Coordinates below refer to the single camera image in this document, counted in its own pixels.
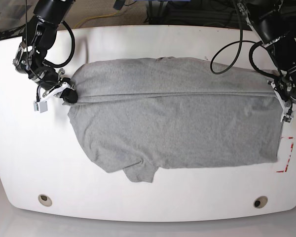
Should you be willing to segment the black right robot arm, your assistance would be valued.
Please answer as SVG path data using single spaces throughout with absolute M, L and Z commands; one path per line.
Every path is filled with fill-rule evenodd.
M 72 60 L 75 51 L 74 34 L 65 21 L 73 0 L 40 0 L 34 8 L 34 16 L 26 20 L 25 31 L 19 44 L 13 65 L 17 72 L 27 74 L 37 87 L 37 99 L 42 88 L 48 93 L 59 89 L 63 84 L 68 87 L 59 92 L 59 97 L 67 103 L 76 103 L 78 94 L 70 78 L 62 77 L 63 69 Z M 67 60 L 54 64 L 46 60 L 47 51 L 53 46 L 57 29 L 63 24 L 71 37 L 71 51 Z

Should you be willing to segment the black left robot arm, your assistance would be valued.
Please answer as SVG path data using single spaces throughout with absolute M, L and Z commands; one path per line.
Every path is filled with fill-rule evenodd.
M 288 22 L 281 15 L 282 0 L 235 0 L 237 18 L 245 18 L 247 25 L 259 37 L 249 50 L 249 62 L 270 82 L 283 109 L 281 120 L 291 122 L 296 109 L 296 40 Z M 253 61 L 256 48 L 264 48 L 275 65 L 278 75 L 260 70 Z

